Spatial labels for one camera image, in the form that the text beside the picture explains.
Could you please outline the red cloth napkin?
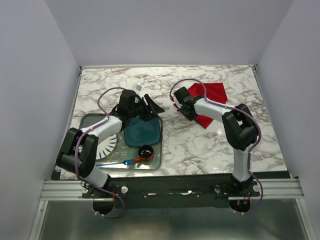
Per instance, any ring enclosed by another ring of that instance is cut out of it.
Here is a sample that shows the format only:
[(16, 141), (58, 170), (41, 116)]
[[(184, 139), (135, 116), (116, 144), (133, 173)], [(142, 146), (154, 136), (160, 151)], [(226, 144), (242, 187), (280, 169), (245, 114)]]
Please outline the red cloth napkin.
[[(225, 104), (228, 101), (228, 97), (222, 82), (205, 83), (204, 86), (206, 88), (206, 97), (208, 100), (221, 104)], [(200, 83), (194, 83), (188, 88), (188, 91), (193, 97), (204, 96), (205, 94)], [(214, 120), (216, 119), (204, 115), (198, 115), (195, 119), (195, 121), (204, 129), (206, 129)]]

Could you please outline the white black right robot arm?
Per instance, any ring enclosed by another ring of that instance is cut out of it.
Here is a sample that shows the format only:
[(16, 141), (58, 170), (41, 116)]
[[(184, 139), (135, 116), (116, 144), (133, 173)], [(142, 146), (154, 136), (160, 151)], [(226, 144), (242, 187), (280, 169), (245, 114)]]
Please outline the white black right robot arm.
[(253, 182), (252, 150), (261, 140), (261, 129), (248, 107), (245, 104), (227, 106), (189, 93), (175, 93), (171, 100), (177, 105), (177, 111), (190, 121), (205, 116), (223, 124), (227, 142), (233, 148), (230, 191), (236, 196), (247, 192)]

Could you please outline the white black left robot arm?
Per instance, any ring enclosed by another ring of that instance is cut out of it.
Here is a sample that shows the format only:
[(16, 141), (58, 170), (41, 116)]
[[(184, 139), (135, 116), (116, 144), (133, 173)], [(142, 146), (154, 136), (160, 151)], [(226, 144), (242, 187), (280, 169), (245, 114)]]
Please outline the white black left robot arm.
[(67, 130), (55, 162), (56, 166), (93, 186), (101, 198), (112, 193), (112, 183), (111, 177), (96, 166), (99, 143), (123, 131), (132, 118), (140, 117), (146, 122), (165, 112), (148, 94), (140, 97), (134, 90), (120, 89), (118, 104), (103, 120), (83, 129)]

